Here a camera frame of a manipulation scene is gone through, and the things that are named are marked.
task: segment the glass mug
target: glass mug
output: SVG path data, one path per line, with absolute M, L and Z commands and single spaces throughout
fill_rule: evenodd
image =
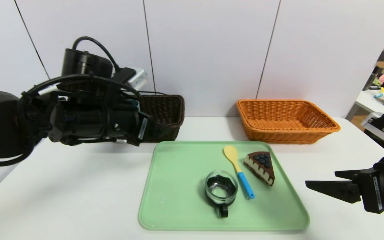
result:
M 224 170 L 212 171 L 205 179 L 205 195 L 210 204 L 218 208 L 221 217 L 227 217 L 227 207 L 235 200 L 238 183 Z

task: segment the chocolate cake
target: chocolate cake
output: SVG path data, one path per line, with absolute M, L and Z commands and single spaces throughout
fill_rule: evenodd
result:
M 245 157 L 244 165 L 258 179 L 264 181 L 269 186 L 273 185 L 275 176 L 273 174 L 270 152 L 252 152 Z

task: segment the white desk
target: white desk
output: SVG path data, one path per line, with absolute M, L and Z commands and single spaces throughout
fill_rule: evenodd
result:
M 369 112 L 381 112 L 384 113 L 383 102 L 379 99 L 375 99 L 374 94 L 378 93 L 379 90 L 365 90 L 361 91 L 358 95 L 358 98 L 355 101 L 355 104 L 352 106 L 349 114 L 346 116 L 347 120 L 351 120 L 355 116 L 358 108 L 364 108 Z
M 137 213 L 155 144 L 69 147 L 46 141 L 0 184 L 0 239 L 384 239 L 384 213 L 367 213 L 361 202 L 349 204 L 305 186 L 305 180 L 336 179 L 335 170 L 371 167 L 384 156 L 350 122 L 335 120 L 342 130 L 315 144 L 271 144 L 311 217 L 304 231 L 147 231 Z M 186 118 L 178 137 L 246 139 L 239 118 L 216 117 Z

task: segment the black handle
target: black handle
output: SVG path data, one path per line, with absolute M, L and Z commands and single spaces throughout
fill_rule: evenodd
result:
M 221 217 L 227 217 L 227 205 L 225 203 L 219 205 L 220 215 Z

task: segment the blue handle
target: blue handle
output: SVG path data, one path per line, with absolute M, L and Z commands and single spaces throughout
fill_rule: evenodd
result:
M 249 197 L 250 199 L 253 199 L 253 198 L 254 198 L 253 190 L 251 190 L 250 184 L 248 184 L 248 181 L 247 181 L 247 179 L 245 178 L 244 173 L 243 173 L 243 172 L 239 172 L 239 173 L 238 173 L 238 177 L 239 177 L 239 179 L 241 180 L 241 183 L 242 183 L 242 185 L 244 186 L 245 191 L 247 191 L 248 197 Z

